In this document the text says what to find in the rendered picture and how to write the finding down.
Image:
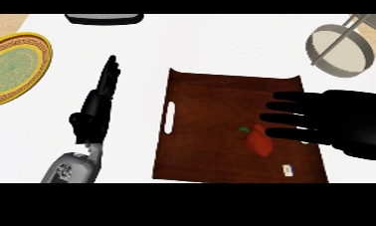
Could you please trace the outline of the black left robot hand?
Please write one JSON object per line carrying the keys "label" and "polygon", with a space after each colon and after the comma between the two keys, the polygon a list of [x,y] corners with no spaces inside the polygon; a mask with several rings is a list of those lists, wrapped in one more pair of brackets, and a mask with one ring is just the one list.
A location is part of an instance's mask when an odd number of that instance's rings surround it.
{"label": "black left robot hand", "polygon": [[112,99],[120,74],[116,57],[110,56],[97,83],[90,91],[81,111],[69,116],[76,143],[101,143],[107,134]]}

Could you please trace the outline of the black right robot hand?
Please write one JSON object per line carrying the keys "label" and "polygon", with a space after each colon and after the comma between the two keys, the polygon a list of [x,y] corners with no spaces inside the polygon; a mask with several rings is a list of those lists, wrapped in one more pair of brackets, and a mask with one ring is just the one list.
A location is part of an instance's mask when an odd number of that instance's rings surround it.
{"label": "black right robot hand", "polygon": [[268,128],[266,136],[330,145],[348,156],[376,160],[376,94],[274,92],[272,98],[265,104],[271,113],[259,119],[290,128]]}

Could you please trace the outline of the red bell pepper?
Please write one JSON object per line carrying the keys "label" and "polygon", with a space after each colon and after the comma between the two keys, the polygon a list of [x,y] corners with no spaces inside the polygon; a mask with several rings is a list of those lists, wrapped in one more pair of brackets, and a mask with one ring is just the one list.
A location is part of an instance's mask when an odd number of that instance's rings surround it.
{"label": "red bell pepper", "polygon": [[247,150],[261,157],[268,157],[272,152],[272,141],[265,135],[265,128],[259,123],[255,123],[250,127],[240,126],[238,131],[246,133],[243,138],[243,144]]}

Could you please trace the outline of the dark brown wooden tray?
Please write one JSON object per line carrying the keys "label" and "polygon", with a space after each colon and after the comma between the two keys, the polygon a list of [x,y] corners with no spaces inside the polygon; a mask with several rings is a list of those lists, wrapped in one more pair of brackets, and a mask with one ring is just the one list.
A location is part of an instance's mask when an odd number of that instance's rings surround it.
{"label": "dark brown wooden tray", "polygon": [[[300,80],[203,75],[169,71],[165,104],[174,125],[162,130],[153,178],[196,182],[324,183],[320,149],[277,139],[268,157],[243,144],[240,126],[259,122],[275,91],[300,91]],[[281,165],[293,168],[284,176]]]}

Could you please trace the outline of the yellow and green patterned plate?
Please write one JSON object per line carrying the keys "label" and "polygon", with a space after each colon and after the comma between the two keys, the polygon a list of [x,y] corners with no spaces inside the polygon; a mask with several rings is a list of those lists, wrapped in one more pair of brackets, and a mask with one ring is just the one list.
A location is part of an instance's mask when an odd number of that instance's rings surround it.
{"label": "yellow and green patterned plate", "polygon": [[53,47],[42,35],[22,32],[0,37],[0,105],[32,89],[51,59]]}

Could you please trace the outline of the black and grey appliance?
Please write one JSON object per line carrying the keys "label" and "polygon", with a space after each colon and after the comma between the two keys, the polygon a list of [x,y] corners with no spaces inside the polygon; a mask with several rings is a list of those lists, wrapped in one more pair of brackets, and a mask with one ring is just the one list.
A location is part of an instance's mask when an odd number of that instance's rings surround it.
{"label": "black and grey appliance", "polygon": [[143,14],[66,14],[64,17],[72,24],[98,26],[137,24],[144,19]]}

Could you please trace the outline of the pale wooden board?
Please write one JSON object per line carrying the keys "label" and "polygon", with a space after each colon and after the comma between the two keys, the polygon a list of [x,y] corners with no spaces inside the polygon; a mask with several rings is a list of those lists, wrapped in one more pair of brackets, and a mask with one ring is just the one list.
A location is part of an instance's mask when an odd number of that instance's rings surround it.
{"label": "pale wooden board", "polygon": [[0,14],[0,37],[19,30],[26,18],[26,14]]}

